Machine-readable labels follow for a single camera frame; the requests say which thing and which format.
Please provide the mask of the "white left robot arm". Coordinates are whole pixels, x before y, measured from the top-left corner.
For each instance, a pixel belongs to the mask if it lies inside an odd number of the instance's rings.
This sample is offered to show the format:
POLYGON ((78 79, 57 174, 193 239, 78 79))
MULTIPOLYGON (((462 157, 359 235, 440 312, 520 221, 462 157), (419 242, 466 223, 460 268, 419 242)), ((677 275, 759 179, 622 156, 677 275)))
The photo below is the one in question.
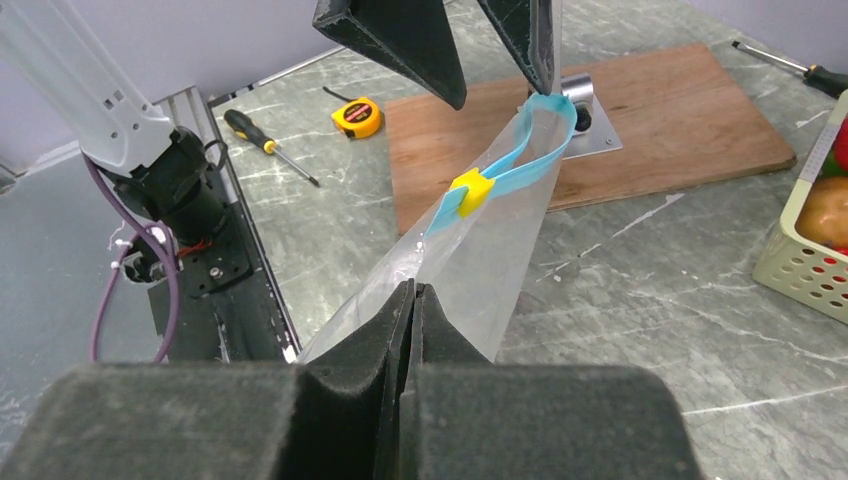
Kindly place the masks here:
MULTIPOLYGON (((524 165, 516 162, 537 112, 556 115, 567 133, 577 120, 573 103, 554 84, 556 31, 550 3, 485 1, 482 9, 533 93, 517 116, 514 148, 485 170, 455 179, 431 231, 548 173, 561 148, 524 165)), ((320 1, 313 26, 451 107, 464 106, 466 83, 441 2, 320 1)), ((145 99, 71 4, 3 2, 1 51, 76 133, 95 181, 122 216, 160 221, 186 246, 220 235, 227 210, 204 179, 208 161, 202 141, 145 99)))

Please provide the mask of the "red toy strawberry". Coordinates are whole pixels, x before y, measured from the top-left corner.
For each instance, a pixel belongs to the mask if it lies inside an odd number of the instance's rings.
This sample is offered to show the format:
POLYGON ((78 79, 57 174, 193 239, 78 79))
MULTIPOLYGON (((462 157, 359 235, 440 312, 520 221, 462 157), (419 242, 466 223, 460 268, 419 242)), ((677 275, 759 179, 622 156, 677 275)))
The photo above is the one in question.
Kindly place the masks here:
POLYGON ((831 153, 834 163, 842 170, 848 170, 848 119, 845 118, 833 141, 831 153))

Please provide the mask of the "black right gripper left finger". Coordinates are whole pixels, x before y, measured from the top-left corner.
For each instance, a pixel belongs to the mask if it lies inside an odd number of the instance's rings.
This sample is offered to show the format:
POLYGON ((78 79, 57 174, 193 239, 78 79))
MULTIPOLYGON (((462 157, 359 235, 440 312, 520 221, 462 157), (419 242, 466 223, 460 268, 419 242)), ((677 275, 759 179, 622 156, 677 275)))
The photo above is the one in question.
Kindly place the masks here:
POLYGON ((375 477, 415 283, 305 364, 96 364, 47 391, 5 479, 375 477))

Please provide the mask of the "clear zip top bag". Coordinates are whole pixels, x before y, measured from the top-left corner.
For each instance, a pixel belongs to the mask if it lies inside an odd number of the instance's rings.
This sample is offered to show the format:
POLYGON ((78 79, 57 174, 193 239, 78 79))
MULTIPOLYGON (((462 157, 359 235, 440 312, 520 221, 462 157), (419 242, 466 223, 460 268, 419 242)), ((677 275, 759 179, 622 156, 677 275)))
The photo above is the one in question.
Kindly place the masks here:
POLYGON ((307 363, 371 319, 408 279, 431 285, 448 321, 486 358, 515 309, 577 110, 562 94, 532 94, 492 144, 376 263, 303 348, 307 363))

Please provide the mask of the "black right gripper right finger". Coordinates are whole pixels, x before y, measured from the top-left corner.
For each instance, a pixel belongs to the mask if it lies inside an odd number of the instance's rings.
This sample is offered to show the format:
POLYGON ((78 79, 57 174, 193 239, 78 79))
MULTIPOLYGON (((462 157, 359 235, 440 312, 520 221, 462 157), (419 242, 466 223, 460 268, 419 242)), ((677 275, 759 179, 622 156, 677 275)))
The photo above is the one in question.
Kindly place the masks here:
POLYGON ((699 479, 678 402, 626 365, 496 365, 417 288, 400 404, 404 479, 699 479))

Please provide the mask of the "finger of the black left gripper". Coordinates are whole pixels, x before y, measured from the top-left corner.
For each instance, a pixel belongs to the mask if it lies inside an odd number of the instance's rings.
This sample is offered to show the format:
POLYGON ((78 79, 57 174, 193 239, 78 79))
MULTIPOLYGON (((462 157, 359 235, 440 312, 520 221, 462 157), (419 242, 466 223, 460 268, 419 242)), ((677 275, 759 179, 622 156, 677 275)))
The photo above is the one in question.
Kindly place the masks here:
POLYGON ((480 0, 479 6, 528 83, 548 95, 555 77, 551 0, 480 0))
POLYGON ((463 108, 467 87, 443 2, 321 0, 312 26, 420 85, 453 109, 463 108))

